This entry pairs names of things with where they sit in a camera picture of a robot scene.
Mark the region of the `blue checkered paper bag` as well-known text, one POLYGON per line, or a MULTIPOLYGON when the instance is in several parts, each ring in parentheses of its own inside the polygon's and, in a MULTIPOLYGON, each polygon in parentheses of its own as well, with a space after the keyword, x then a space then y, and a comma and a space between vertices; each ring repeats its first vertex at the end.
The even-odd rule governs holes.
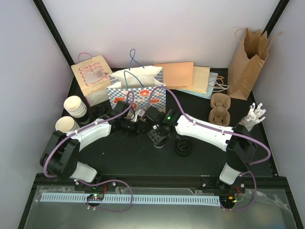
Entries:
POLYGON ((146 109, 147 105, 159 111, 166 109, 166 91, 162 88, 163 68, 144 66, 135 60, 135 49, 130 50, 131 61, 127 69, 110 74, 111 85, 107 93, 112 108, 119 101, 134 101, 133 109, 146 109))

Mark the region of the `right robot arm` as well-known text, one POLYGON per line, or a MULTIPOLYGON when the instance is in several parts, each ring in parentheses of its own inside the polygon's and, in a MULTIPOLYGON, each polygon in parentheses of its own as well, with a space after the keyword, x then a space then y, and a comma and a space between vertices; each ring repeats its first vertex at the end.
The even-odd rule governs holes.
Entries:
POLYGON ((250 139, 251 134, 242 125, 234 128, 218 126, 174 109, 164 113, 152 106, 147 110, 141 109, 139 116, 152 127, 148 136, 155 147, 163 147, 169 135, 178 134, 199 139, 223 150, 226 163, 216 181, 217 189, 221 192, 232 189, 237 177, 248 171, 257 149, 257 144, 250 139))

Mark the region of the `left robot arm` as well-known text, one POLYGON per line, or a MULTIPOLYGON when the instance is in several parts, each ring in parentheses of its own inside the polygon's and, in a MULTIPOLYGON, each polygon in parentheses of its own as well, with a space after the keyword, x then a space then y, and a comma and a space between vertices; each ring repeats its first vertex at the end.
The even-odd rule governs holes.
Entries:
POLYGON ((123 130, 131 135, 142 135, 148 132, 148 127, 141 118, 145 111, 132 110, 131 119, 127 118, 126 102, 118 102, 115 108, 99 116, 91 124, 78 130, 55 131, 40 158, 40 165, 47 177, 82 180, 91 190, 98 190, 102 186, 102 178, 97 175, 93 167, 79 162, 79 152, 100 138, 123 130))

